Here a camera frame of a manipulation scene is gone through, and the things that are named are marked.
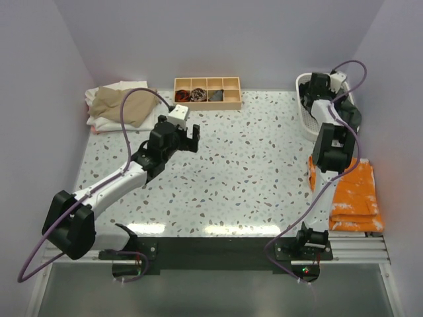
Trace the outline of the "dark grey t-shirt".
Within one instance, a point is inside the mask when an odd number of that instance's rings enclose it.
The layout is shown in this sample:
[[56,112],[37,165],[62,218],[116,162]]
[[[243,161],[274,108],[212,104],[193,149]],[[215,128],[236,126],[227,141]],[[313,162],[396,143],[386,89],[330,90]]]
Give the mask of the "dark grey t-shirt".
[[342,97],[335,104],[336,111],[341,119],[355,131],[358,131],[362,122],[362,114],[349,98]]

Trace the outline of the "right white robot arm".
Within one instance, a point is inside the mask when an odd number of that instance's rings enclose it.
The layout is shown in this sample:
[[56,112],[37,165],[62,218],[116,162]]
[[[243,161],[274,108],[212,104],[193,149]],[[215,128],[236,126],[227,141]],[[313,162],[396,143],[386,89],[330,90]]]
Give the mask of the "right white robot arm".
[[342,72],[304,73],[296,78],[300,123],[307,139],[314,141],[311,162],[315,183],[311,208],[301,219],[301,228],[289,250],[308,260],[330,251],[330,216],[338,183],[348,170],[356,143],[357,125],[348,125],[341,106],[354,109],[354,99]]

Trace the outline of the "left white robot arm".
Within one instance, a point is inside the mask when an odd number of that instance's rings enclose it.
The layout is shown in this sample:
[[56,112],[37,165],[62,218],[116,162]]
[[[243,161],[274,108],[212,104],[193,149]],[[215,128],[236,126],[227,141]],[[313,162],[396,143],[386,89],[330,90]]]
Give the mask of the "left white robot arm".
[[182,119],[159,116],[149,138],[123,166],[88,188],[73,194],[62,190],[54,196],[43,237],[72,260],[91,250],[113,250],[122,259],[132,258],[137,251],[136,235],[120,224],[113,230],[101,229],[95,224],[97,218],[123,196],[160,175],[177,151],[197,152],[199,140],[199,125],[193,125],[189,135]]

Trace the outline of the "black garment in basket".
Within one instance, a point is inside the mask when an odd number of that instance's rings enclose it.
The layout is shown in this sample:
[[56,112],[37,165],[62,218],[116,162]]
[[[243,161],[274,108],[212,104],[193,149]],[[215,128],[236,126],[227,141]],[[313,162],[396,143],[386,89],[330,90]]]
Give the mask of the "black garment in basket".
[[299,88],[299,97],[300,97],[301,105],[308,112],[311,111],[311,107],[313,105],[313,97],[312,97],[312,95],[310,93],[309,85],[310,85],[310,82],[307,81],[306,83],[301,83],[298,86],[298,88]]

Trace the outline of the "beige folded shirt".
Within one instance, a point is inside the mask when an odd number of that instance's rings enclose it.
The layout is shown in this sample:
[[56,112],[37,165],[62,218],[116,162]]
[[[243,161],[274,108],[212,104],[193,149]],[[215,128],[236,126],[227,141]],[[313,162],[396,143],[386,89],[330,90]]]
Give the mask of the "beige folded shirt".
[[[129,91],[100,87],[89,108],[89,115],[94,119],[104,118],[120,123],[121,103]],[[150,92],[141,90],[131,93],[124,102],[124,123],[135,128],[141,127],[157,104],[158,98]]]

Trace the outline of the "orange black rolled item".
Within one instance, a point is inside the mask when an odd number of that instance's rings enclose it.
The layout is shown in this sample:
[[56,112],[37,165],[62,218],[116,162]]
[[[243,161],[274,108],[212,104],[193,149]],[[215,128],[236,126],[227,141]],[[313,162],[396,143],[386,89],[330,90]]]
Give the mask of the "orange black rolled item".
[[189,102],[190,101],[190,91],[189,90],[177,90],[174,95],[175,102]]

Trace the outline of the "white perforated laundry basket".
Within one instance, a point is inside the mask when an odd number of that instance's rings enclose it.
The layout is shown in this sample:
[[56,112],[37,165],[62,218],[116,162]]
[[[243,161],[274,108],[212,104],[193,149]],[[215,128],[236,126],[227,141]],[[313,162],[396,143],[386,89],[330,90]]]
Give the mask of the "white perforated laundry basket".
[[[311,73],[302,73],[297,76],[295,80],[295,87],[296,87],[296,100],[297,100],[297,110],[299,115],[300,126],[302,128],[302,134],[304,138],[309,141],[315,142],[320,130],[320,125],[317,123],[316,119],[311,116],[311,114],[304,109],[301,105],[300,97],[299,97],[299,88],[298,86],[301,83],[306,83],[311,78]],[[350,85],[348,84],[347,80],[344,82],[342,90],[349,90]]]

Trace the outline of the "brown patterned rolled item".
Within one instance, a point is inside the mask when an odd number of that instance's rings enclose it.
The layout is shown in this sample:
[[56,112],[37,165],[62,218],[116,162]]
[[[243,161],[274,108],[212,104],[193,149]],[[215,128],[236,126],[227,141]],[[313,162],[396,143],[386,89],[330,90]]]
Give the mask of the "brown patterned rolled item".
[[202,88],[195,88],[190,93],[191,102],[205,102],[207,100],[207,91]]

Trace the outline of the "dark grey folded item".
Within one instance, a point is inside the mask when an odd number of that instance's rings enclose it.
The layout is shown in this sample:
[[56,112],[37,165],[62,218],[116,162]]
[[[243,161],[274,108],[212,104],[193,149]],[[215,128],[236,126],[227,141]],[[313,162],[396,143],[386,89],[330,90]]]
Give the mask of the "dark grey folded item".
[[208,101],[209,102],[223,102],[224,90],[209,90]]

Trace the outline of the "wooden compartment tray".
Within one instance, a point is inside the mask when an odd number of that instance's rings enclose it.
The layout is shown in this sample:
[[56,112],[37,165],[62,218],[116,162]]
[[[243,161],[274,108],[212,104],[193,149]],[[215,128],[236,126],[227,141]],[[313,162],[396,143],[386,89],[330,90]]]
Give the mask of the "wooden compartment tray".
[[173,102],[191,110],[240,110],[238,77],[181,77],[174,79]]

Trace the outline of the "white folded shirt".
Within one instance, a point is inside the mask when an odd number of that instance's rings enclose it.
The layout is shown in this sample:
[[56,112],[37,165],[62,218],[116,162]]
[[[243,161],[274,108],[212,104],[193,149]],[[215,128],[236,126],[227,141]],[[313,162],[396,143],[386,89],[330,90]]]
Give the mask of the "white folded shirt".
[[[114,90],[126,90],[126,89],[133,89],[133,88],[147,88],[148,84],[146,81],[120,81],[117,83],[113,83],[110,85],[102,86],[107,88],[112,88]],[[92,106],[92,101],[95,98],[95,94],[98,91],[100,87],[89,89],[85,92],[85,102],[89,108]],[[125,124],[125,128],[127,130],[133,130],[133,131],[148,131],[153,128],[154,126],[154,111],[151,112],[150,115],[148,115],[147,119],[142,123],[141,127],[135,128],[130,126],[129,124]],[[92,116],[89,115],[87,125],[91,126],[91,129],[94,133],[103,133],[103,132],[109,132],[109,131],[120,131],[121,125],[118,122],[112,122],[111,120],[104,119],[104,118],[97,118],[94,119]]]

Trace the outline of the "orange tie-dye folded shirt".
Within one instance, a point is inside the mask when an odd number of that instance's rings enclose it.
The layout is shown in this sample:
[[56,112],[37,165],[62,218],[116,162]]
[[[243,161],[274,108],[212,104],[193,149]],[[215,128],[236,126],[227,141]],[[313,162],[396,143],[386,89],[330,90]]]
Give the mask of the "orange tie-dye folded shirt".
[[305,218],[315,231],[383,232],[385,223],[376,199],[373,167],[363,158],[343,176],[335,190],[324,192]]

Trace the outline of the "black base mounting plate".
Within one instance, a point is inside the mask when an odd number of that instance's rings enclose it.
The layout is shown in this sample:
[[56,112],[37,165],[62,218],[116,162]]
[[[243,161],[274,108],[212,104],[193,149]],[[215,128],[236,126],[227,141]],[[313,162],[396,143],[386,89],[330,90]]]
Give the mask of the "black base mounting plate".
[[270,271],[316,278],[321,261],[334,256],[330,245],[294,248],[295,238],[279,238],[271,247],[266,237],[235,238],[135,238],[121,252],[101,251],[100,260],[112,261],[116,277],[163,271]]

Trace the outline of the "aluminium rail frame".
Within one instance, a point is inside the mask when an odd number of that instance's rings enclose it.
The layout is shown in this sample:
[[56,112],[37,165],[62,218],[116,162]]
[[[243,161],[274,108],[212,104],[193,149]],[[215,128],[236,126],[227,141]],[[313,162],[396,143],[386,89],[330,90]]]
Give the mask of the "aluminium rail frame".
[[[148,237],[148,238],[164,238],[164,236],[138,236],[136,233],[135,238]],[[223,238],[224,236],[210,236],[210,237],[169,237],[169,238]],[[235,237],[251,237],[251,236],[228,236],[227,238]],[[402,307],[399,295],[392,278],[389,277],[390,258],[388,255],[385,240],[382,236],[337,236],[329,234],[328,240],[332,248],[333,260],[321,261],[319,264],[320,270],[323,264],[377,264],[382,275],[383,285],[389,299],[389,304],[393,311],[394,316],[404,316],[404,309]],[[274,243],[270,240],[266,244],[269,248]],[[87,252],[82,258],[77,261],[103,261],[100,260],[98,255],[104,250],[91,250]],[[288,271],[286,274],[293,274],[295,278],[300,276],[296,275],[293,271]],[[310,277],[301,277],[302,279],[312,282],[317,279]]]

